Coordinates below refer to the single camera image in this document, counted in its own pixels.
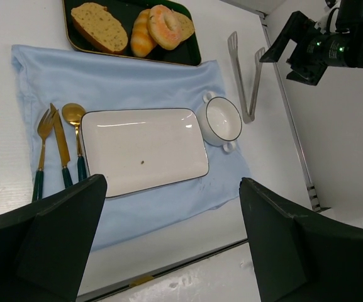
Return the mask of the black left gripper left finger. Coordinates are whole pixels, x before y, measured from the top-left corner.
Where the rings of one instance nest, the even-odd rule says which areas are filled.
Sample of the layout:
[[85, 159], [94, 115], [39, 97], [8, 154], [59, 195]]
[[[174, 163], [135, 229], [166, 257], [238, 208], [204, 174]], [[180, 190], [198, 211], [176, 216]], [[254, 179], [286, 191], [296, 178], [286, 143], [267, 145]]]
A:
[[75, 301], [103, 210], [95, 174], [0, 215], [0, 301]]

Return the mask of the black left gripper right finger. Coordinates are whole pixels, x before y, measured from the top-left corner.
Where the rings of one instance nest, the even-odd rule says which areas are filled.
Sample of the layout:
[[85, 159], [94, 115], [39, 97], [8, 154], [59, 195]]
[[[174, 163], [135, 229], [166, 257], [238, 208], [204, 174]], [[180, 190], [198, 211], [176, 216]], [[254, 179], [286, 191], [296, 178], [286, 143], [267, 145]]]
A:
[[363, 228], [243, 178], [240, 204], [262, 301], [363, 301]]

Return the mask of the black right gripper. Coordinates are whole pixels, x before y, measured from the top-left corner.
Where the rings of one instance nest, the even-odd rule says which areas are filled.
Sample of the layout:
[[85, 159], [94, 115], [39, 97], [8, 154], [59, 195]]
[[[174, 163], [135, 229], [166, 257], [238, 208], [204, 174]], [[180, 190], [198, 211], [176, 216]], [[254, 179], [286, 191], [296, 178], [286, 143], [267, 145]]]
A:
[[290, 81], [316, 86], [328, 67], [349, 67], [355, 30], [338, 27], [342, 12], [342, 1], [336, 1], [318, 21], [313, 21], [301, 11], [293, 12], [259, 62], [278, 62], [292, 40], [296, 46], [286, 60], [291, 68], [286, 76]]

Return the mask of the metal kitchen tongs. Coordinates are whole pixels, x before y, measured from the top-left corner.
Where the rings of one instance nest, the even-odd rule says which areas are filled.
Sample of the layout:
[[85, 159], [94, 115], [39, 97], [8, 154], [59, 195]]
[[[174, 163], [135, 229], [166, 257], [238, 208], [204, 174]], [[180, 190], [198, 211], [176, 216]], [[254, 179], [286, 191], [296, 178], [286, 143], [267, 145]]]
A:
[[262, 74], [262, 62], [260, 58], [265, 54], [265, 48], [262, 47], [254, 53], [254, 79], [250, 87], [246, 78], [243, 76], [242, 67], [238, 55], [238, 33], [233, 31], [227, 39], [228, 53], [232, 63], [232, 69], [237, 85], [240, 107], [242, 110], [242, 120], [249, 124], [255, 120], [255, 110], [259, 95], [260, 79]]

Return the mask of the orange glazed donut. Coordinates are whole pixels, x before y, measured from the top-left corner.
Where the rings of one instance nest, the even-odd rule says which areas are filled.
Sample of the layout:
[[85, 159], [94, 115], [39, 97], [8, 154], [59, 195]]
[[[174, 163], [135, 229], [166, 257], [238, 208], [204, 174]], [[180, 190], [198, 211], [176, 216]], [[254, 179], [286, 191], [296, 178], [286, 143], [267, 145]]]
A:
[[173, 50], [181, 42], [181, 27], [174, 13], [164, 5], [156, 5], [148, 15], [148, 31], [154, 41], [165, 50]]

